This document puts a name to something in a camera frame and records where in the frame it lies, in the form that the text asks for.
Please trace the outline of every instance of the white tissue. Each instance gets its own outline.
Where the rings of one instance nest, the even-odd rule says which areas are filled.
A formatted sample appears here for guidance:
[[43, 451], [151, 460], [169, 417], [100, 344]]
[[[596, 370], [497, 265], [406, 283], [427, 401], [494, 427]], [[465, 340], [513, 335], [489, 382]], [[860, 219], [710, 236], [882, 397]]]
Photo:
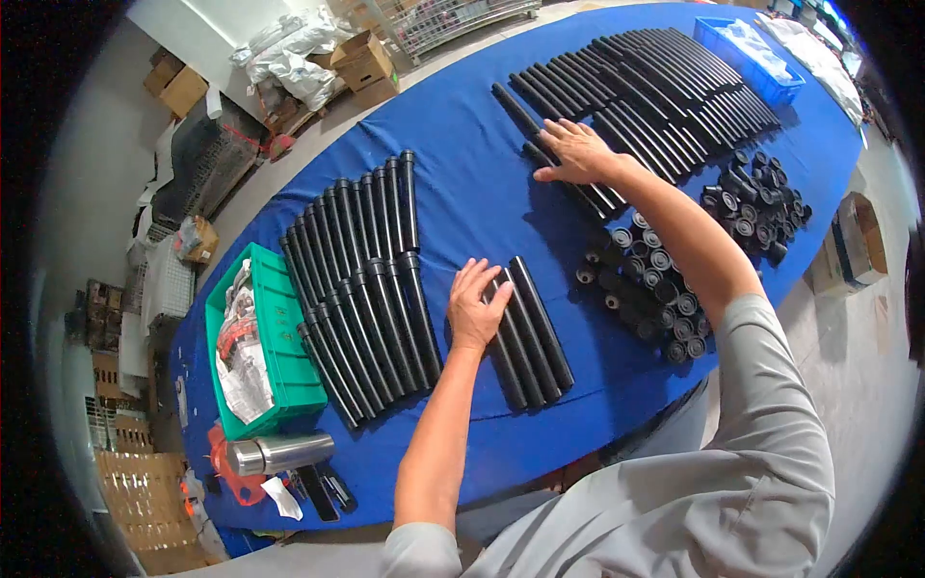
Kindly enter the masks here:
[[302, 508], [299, 507], [299, 502], [295, 501], [295, 498], [283, 485], [282, 480], [273, 476], [263, 482], [260, 487], [266, 490], [266, 493], [277, 503], [280, 516], [295, 518], [296, 520], [302, 519]]

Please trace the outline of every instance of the metal wire cage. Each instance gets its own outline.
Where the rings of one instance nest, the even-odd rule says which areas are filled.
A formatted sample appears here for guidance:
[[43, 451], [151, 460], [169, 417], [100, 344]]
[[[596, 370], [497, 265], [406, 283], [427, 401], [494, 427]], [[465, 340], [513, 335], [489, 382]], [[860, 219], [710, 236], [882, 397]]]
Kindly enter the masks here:
[[533, 18], [542, 0], [363, 0], [349, 2], [355, 24], [388, 39], [415, 66], [420, 55], [499, 20], [526, 14]]

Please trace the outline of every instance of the blue plastic crate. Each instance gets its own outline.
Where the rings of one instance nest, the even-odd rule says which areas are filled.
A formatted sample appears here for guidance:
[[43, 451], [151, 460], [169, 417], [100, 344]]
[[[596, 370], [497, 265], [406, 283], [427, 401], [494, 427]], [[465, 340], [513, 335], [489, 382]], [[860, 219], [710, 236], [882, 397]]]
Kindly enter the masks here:
[[787, 65], [790, 80], [777, 80], [751, 56], [742, 52], [735, 43], [716, 29], [734, 23], [729, 18], [697, 17], [694, 25], [694, 40], [703, 44], [723, 62], [734, 68], [746, 84], [760, 96], [768, 106], [789, 105], [807, 82]]

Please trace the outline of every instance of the gray shirt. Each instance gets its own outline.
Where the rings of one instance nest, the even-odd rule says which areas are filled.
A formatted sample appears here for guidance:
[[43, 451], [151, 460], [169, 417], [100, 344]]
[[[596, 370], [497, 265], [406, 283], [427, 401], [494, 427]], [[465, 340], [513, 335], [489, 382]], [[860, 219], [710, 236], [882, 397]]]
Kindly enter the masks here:
[[[705, 448], [586, 476], [509, 526], [463, 576], [797, 576], [832, 520], [832, 455], [771, 305], [745, 295], [716, 332], [720, 426]], [[461, 575], [433, 523], [392, 530], [389, 578]]]

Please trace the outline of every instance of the hand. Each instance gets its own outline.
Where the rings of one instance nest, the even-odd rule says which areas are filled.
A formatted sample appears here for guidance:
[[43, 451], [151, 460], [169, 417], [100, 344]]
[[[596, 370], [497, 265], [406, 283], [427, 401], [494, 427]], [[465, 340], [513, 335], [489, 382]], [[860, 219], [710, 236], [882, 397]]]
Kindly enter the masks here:
[[548, 118], [539, 138], [559, 157], [561, 166], [544, 166], [533, 178], [538, 181], [565, 180], [579, 185], [612, 180], [624, 166], [639, 166], [629, 154], [617, 154], [585, 123]]
[[514, 285], [511, 281], [502, 283], [491, 303], [485, 305], [481, 301], [482, 291], [501, 270], [497, 265], [487, 267], [488, 259], [478, 263], [475, 259], [469, 259], [462, 271], [456, 272], [450, 288], [450, 304], [447, 305], [447, 319], [453, 330], [451, 349], [473, 349], [481, 355], [488, 342], [498, 333], [498, 324]]

